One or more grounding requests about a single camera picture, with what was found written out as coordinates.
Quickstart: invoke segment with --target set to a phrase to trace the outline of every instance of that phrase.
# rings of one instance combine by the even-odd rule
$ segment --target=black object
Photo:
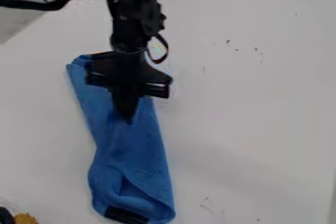
[[[5,207],[0,207],[0,224],[15,224],[14,217]]]
[[[34,10],[58,10],[70,0],[0,0],[0,6]],[[144,52],[152,37],[167,48],[168,43],[159,32],[166,17],[157,0],[106,0],[113,17],[110,42],[115,51],[95,55],[86,66],[86,82],[105,86],[113,94],[117,110],[128,121],[137,110],[143,95],[168,98],[172,78],[150,67]],[[165,60],[151,60],[158,64]]]
[[[105,217],[126,224],[146,224],[148,219],[130,211],[110,206],[105,212]]]
[[[168,46],[165,40],[157,38]],[[117,111],[132,123],[140,97],[144,95],[161,98],[169,97],[169,85],[173,81],[168,75],[148,65],[145,50],[136,53],[105,52],[92,56],[85,66],[86,83],[105,86],[112,93]],[[154,63],[160,63],[168,55],[163,55]]]

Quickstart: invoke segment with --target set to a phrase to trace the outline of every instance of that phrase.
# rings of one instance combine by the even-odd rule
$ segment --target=folded towel
[[[67,70],[97,145],[88,172],[93,207],[123,223],[167,223],[175,211],[152,99],[141,98],[133,123],[127,124],[107,89],[85,84],[84,65],[90,59],[81,56]]]

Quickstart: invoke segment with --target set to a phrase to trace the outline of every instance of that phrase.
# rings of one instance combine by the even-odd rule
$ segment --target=blue towel
[[[110,92],[84,83],[90,59],[80,56],[67,70],[97,146],[88,172],[93,207],[105,216],[111,209],[118,215],[119,209],[120,215],[131,212],[131,218],[147,219],[143,223],[167,223],[175,211],[152,99],[141,98],[132,125],[127,124],[115,112]]]

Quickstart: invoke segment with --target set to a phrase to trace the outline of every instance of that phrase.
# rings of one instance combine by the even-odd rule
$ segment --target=stain
[[[213,215],[213,211],[210,207],[211,206],[211,200],[210,200],[209,197],[206,197],[199,206]]]
[[[206,206],[206,205],[203,205],[203,204],[200,204],[199,205],[201,208],[207,210],[209,213],[211,213],[213,215],[213,211],[210,209],[210,207]]]

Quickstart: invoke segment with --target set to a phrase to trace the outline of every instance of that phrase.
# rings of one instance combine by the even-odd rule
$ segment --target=white table
[[[160,1],[173,223],[336,223],[336,0]],[[109,20],[104,0],[76,0],[0,48],[0,197],[42,224],[110,223],[90,206],[95,147],[65,74],[109,48]]]

